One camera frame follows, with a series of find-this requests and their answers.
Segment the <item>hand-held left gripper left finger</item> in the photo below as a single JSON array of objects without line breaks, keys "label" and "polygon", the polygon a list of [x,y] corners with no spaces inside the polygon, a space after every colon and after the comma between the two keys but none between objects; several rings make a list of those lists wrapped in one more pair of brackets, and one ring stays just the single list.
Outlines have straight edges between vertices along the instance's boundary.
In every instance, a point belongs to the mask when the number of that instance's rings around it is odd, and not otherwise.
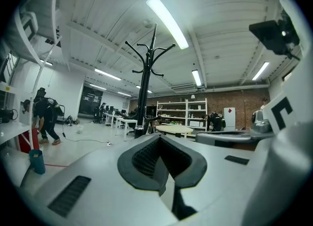
[{"label": "hand-held left gripper left finger", "polygon": [[169,176],[161,158],[162,146],[161,136],[153,136],[123,152],[117,161],[120,176],[135,189],[156,191],[161,196]]}]

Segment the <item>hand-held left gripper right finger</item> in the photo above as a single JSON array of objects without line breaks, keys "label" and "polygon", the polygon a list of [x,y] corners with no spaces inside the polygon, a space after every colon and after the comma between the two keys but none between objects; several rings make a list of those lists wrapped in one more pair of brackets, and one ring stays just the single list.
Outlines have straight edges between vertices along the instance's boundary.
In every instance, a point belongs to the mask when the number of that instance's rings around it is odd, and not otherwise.
[{"label": "hand-held left gripper right finger", "polygon": [[175,182],[171,212],[178,220],[197,213],[192,206],[185,204],[181,190],[195,187],[200,182],[207,170],[206,159],[167,136],[160,136],[159,156]]}]

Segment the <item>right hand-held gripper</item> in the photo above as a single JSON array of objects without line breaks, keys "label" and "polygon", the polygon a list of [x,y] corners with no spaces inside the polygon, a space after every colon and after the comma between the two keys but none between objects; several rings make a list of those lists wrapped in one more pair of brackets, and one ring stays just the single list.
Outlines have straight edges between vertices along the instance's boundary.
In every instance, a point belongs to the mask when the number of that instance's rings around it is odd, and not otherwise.
[{"label": "right hand-held gripper", "polygon": [[196,142],[224,148],[256,148],[259,141],[275,137],[283,130],[298,132],[304,127],[285,93],[279,94],[262,110],[255,111],[251,120],[248,130],[198,133]]}]

